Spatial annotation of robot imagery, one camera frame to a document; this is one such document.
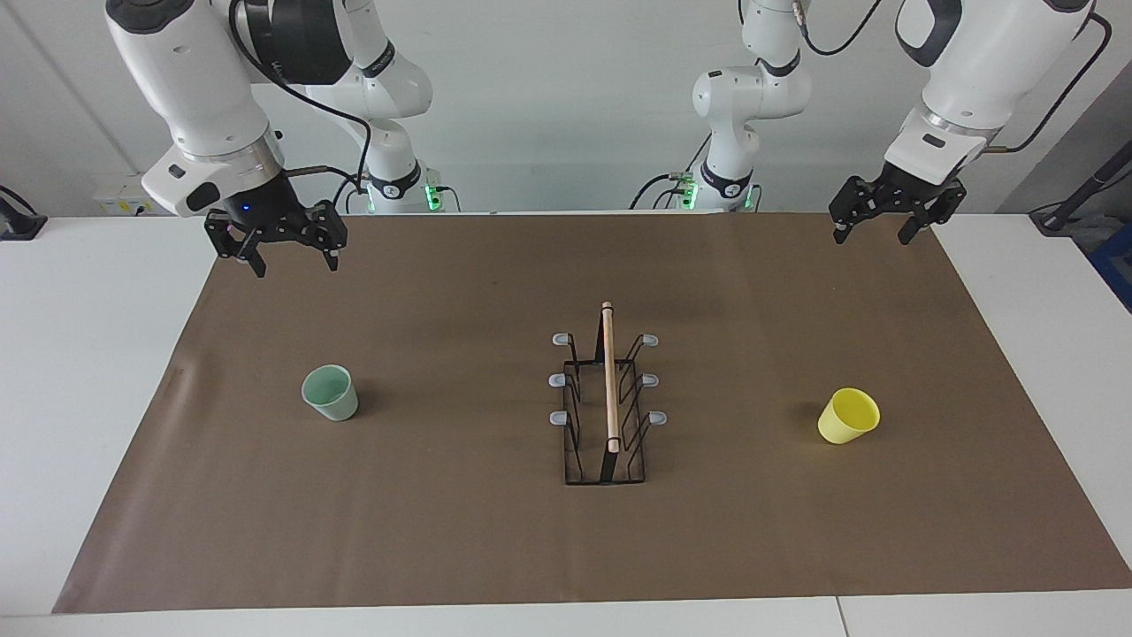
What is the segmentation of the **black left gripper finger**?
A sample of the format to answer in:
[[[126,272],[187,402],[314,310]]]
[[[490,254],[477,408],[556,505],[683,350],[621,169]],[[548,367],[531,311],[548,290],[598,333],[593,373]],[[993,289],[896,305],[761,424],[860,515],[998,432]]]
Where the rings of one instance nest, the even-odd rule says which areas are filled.
[[[858,223],[885,213],[889,198],[890,186],[885,181],[866,181],[861,177],[846,179],[844,186],[829,204],[834,242],[841,246]]]
[[[899,242],[909,246],[923,229],[946,223],[967,196],[960,179],[951,179],[946,186],[931,189],[926,193],[912,193],[908,199],[909,217],[899,230]]]

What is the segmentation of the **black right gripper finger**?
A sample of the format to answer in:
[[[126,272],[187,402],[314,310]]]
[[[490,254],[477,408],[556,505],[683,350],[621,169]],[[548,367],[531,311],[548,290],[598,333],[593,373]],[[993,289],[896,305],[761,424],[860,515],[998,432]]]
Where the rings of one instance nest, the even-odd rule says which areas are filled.
[[[234,258],[249,266],[257,278],[265,278],[267,266],[259,253],[260,235],[257,230],[246,231],[235,226],[229,214],[218,210],[207,213],[203,218],[203,230],[218,258]]]
[[[337,272],[340,251],[348,246],[348,226],[329,199],[323,199],[303,210],[299,243],[323,255],[329,272]]]

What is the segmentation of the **pale green plastic cup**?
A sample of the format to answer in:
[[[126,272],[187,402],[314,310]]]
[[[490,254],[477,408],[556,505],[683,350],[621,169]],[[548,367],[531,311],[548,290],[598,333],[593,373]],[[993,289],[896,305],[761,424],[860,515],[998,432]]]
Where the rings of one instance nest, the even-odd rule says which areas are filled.
[[[301,398],[332,422],[344,422],[359,408],[355,384],[342,365],[320,365],[309,372],[301,384]]]

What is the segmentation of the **yellow plastic cup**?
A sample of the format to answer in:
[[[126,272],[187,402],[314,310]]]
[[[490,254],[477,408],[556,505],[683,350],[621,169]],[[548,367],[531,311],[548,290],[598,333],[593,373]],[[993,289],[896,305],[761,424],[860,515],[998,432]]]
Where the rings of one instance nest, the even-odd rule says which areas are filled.
[[[848,444],[880,425],[881,411],[873,396],[860,388],[833,391],[817,420],[817,431],[827,444]]]

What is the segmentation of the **black stand pole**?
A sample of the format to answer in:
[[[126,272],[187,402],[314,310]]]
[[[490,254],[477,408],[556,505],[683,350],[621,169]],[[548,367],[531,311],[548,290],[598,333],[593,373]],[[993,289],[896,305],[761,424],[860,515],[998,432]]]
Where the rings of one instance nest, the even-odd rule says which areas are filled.
[[[1027,218],[1032,222],[1041,235],[1060,235],[1063,230],[1067,229],[1073,213],[1090,201],[1096,193],[1103,193],[1114,186],[1120,186],[1127,177],[1132,177],[1132,137],[1129,137],[1127,143],[1121,145],[1120,150],[1115,152],[1082,186],[1078,187],[1075,192],[1063,201],[1036,207],[1026,214]]]

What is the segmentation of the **blue box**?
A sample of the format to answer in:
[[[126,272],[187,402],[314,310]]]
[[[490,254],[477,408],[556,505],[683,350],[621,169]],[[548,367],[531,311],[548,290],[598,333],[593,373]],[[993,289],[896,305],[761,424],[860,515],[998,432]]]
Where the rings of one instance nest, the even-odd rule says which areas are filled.
[[[1087,259],[1132,315],[1132,221],[1088,251]]]

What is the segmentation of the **black clamp base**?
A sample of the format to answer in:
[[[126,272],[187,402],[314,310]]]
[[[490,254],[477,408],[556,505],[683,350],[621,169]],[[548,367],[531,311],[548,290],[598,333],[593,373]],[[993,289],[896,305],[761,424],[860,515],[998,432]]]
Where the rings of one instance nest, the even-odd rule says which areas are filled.
[[[27,242],[38,235],[49,217],[37,213],[20,193],[0,184],[0,219],[5,222],[0,242]]]

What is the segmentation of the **brown paper table mat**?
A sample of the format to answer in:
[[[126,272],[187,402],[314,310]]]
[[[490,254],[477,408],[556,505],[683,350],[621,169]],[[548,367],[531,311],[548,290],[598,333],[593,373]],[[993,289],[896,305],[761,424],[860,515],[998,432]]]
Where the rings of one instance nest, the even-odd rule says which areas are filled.
[[[813,213],[351,219],[216,261],[59,613],[1132,587],[937,238]],[[667,414],[566,487],[548,378],[615,307]],[[344,422],[301,398],[348,368]],[[827,444],[833,391],[880,406]]]

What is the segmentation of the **white wall socket box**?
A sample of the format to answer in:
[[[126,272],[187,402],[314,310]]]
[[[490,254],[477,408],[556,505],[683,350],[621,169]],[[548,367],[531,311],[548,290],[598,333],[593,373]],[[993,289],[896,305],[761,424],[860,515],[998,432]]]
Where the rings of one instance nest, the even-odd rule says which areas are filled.
[[[101,174],[96,177],[93,201],[105,215],[125,217],[171,217],[172,213],[154,201],[142,186],[142,174]]]

